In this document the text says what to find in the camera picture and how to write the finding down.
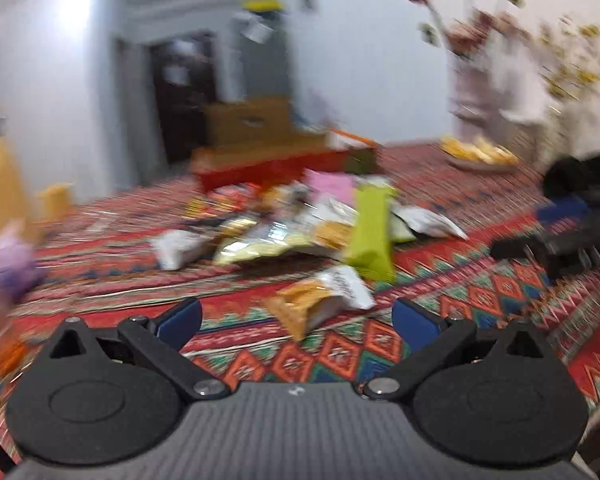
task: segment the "plate of fruit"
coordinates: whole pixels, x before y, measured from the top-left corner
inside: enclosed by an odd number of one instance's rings
[[[491,144],[483,137],[477,137],[473,144],[443,137],[440,149],[446,153],[449,164],[460,170],[507,173],[515,170],[520,163],[519,158],[507,148]]]

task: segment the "pink vase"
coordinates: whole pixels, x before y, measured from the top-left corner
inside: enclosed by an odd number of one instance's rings
[[[455,56],[452,65],[450,111],[457,118],[456,137],[463,142],[473,142],[482,135],[497,142],[493,135],[496,99],[489,72],[473,60]]]

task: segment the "dark brown door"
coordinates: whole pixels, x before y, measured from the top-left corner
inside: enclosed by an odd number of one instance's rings
[[[204,105],[218,100],[211,32],[173,38],[150,48],[155,99],[170,164],[208,146]]]

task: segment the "white logo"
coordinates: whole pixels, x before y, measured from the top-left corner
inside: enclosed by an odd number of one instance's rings
[[[293,390],[289,390],[289,395],[294,397],[304,394],[304,388],[302,386],[296,386]]]

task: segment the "green snack package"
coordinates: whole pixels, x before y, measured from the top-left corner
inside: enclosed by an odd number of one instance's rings
[[[360,276],[378,282],[395,282],[391,260],[389,216],[395,190],[389,186],[366,184],[356,190],[358,222],[345,251],[344,263]]]

